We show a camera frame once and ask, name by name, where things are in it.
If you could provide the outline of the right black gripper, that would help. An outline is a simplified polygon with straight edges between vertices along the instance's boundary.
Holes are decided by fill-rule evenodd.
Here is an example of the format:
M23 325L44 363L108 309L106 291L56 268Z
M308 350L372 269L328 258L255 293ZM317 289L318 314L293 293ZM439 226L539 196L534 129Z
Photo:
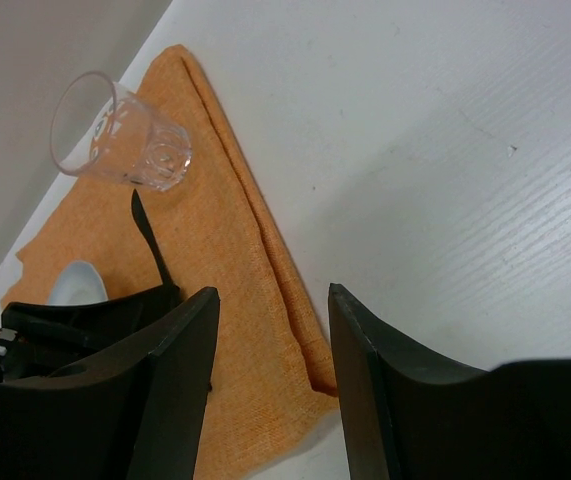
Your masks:
M0 479L192 478L220 299L206 287L180 303L176 285L88 305L10 303L0 383L16 381L0 384Z

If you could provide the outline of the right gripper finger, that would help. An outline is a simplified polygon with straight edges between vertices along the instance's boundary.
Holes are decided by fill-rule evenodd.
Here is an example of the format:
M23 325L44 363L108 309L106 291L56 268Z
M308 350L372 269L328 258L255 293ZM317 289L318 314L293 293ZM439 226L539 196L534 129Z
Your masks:
M354 479L571 479L571 359L490 371L328 291L331 349Z

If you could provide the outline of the orange cloth napkin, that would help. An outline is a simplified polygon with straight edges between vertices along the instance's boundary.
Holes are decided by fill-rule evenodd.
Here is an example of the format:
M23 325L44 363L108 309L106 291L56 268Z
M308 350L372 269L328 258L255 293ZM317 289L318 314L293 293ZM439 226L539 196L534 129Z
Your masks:
M184 180L141 200L174 282L221 299L213 392L199 479L240 479L293 450L338 405L332 354L291 256L196 58L181 45L150 65L139 96L183 125L194 150ZM77 180L19 252L6 302L42 304L62 269L92 263L107 293L156 286L134 225L131 189Z

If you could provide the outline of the black knife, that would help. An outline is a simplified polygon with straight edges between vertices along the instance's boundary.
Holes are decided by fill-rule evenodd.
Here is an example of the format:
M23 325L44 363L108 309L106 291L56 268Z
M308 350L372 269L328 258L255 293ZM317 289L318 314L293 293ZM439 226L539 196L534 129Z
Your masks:
M147 217L142 200L136 189L133 190L131 196L131 214L140 234L143 236L145 242L148 245L148 248L151 251L162 282L162 286L168 294L170 303L172 306L177 306L180 303L180 288L175 285L172 279L169 268L166 265L154 235L152 226Z

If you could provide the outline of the clear plastic cup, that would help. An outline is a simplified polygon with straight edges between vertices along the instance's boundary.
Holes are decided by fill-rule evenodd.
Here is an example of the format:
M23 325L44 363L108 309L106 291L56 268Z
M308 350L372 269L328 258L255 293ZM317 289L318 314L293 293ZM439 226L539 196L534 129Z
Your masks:
M180 126L100 71L77 77L51 121L49 149L60 172L167 191L193 157Z

